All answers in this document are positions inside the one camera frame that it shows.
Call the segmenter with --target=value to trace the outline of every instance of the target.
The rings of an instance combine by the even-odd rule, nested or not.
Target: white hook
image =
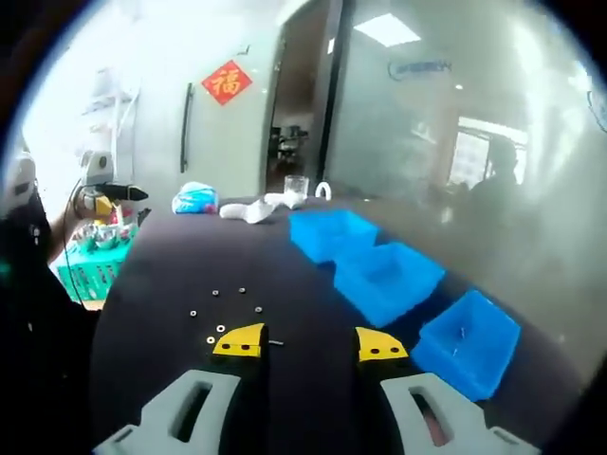
[[[316,192],[314,193],[314,195],[316,197],[322,197],[322,190],[324,190],[324,199],[330,201],[332,196],[331,187],[329,187],[329,184],[326,182],[319,183],[319,186],[316,187]]]

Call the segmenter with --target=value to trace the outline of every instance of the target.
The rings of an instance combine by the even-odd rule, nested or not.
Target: black tablecloth
[[[285,343],[270,353],[269,453],[357,453],[351,339],[353,327],[368,324],[334,289],[333,266],[312,264],[290,243],[288,214],[279,209],[252,226],[213,215],[148,217],[108,296],[94,340],[91,404],[97,442],[138,423],[145,403],[202,365],[212,351],[206,338],[219,337],[217,325],[230,330],[264,322],[270,339]],[[382,330],[411,350],[423,323],[468,287],[448,274],[428,301]],[[579,381],[556,345],[496,303],[523,330],[500,389],[483,404],[487,423],[540,445],[579,397]],[[256,306],[263,313],[255,313]],[[190,317],[192,310],[196,318]]]

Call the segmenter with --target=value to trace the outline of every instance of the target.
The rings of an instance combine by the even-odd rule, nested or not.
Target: blue storage tray
[[[336,260],[335,287],[375,327],[427,299],[445,269],[408,246],[392,243]]]
[[[289,216],[291,242],[315,263],[371,248],[379,228],[349,210],[307,211]]]
[[[469,291],[419,334],[411,352],[417,366],[478,401],[499,387],[521,327],[483,294]]]

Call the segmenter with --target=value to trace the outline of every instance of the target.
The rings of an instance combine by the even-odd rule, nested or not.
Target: blue plastic bag
[[[216,213],[219,196],[204,183],[188,182],[173,198],[173,213]]]

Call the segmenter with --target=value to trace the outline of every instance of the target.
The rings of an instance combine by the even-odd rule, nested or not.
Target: glass wall
[[[585,379],[607,346],[607,134],[568,31],[530,2],[356,2],[325,179],[496,296]]]

